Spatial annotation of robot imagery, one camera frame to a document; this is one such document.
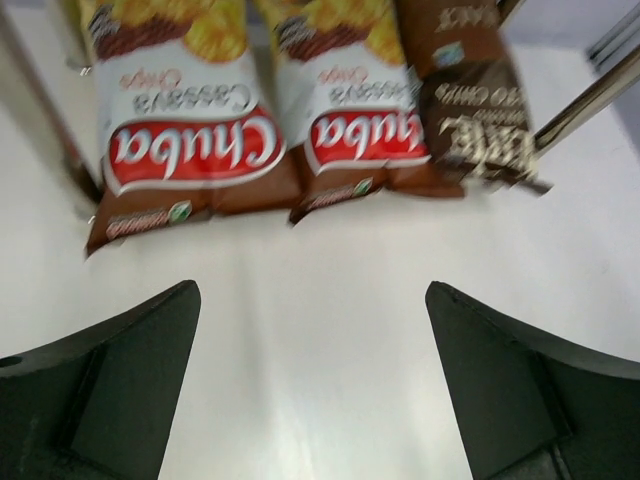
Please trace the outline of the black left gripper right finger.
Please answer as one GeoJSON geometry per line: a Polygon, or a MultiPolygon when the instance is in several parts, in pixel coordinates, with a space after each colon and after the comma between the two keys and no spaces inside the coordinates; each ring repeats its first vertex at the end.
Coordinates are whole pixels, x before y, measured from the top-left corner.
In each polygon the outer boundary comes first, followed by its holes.
{"type": "Polygon", "coordinates": [[[638,478],[638,363],[442,282],[425,303],[473,478],[638,478]]]}

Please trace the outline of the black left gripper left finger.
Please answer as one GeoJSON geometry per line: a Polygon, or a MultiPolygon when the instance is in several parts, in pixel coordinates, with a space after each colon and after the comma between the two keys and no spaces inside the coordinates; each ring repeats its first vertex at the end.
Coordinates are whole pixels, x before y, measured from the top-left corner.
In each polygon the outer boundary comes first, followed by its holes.
{"type": "Polygon", "coordinates": [[[193,280],[1,360],[4,479],[156,479],[201,310],[193,280]]]}

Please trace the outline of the brown Kettle sea salt bag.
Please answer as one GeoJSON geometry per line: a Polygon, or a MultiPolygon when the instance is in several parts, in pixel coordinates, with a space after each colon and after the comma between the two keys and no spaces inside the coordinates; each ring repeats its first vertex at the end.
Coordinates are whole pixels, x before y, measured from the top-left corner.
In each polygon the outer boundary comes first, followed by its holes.
{"type": "Polygon", "coordinates": [[[396,19],[437,172],[544,195],[526,95],[494,1],[398,1],[396,19]]]}

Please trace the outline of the brown Chuba barbeque bag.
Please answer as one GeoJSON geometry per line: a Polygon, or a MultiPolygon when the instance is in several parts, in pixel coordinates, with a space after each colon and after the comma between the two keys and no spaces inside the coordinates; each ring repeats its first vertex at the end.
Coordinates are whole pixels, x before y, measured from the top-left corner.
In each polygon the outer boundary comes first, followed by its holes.
{"type": "Polygon", "coordinates": [[[258,1],[302,184],[289,220],[389,190],[457,199],[431,160],[390,1],[258,1]]]}
{"type": "Polygon", "coordinates": [[[242,1],[83,1],[105,193],[86,244],[302,194],[242,1]]]}

